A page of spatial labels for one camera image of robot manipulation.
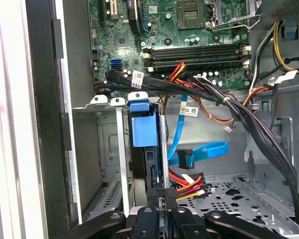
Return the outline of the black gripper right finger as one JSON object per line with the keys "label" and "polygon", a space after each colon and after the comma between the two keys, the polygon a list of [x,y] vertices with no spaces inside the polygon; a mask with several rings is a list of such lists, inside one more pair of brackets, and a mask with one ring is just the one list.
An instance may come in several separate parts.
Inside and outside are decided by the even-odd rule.
{"label": "black gripper right finger", "polygon": [[193,208],[181,207],[174,188],[164,190],[169,213],[170,239],[283,239],[265,227],[247,222],[233,214],[211,211],[200,217]]}

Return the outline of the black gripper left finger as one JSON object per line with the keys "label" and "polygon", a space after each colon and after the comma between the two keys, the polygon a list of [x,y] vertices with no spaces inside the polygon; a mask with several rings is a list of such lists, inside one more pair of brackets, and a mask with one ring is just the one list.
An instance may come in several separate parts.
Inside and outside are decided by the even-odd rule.
{"label": "black gripper left finger", "polygon": [[157,239],[159,197],[162,190],[149,192],[149,204],[133,207],[129,215],[107,211],[58,236],[59,239]]}

